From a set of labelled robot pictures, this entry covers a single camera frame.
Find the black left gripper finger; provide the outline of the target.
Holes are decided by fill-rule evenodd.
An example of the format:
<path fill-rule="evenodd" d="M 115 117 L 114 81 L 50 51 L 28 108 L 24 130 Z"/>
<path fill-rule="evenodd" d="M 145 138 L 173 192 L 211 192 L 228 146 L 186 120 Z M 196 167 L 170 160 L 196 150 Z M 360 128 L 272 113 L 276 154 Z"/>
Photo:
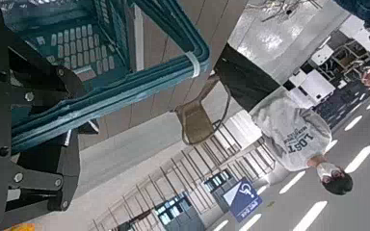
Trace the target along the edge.
<path fill-rule="evenodd" d="M 91 119 L 50 140 L 20 148 L 9 184 L 9 191 L 19 192 L 19 196 L 11 200 L 11 208 L 44 201 L 48 211 L 65 211 L 80 176 L 78 136 L 98 133 L 99 124 Z"/>
<path fill-rule="evenodd" d="M 29 45 L 8 49 L 13 104 L 55 106 L 86 94 L 82 81 L 72 70 L 51 64 Z"/>

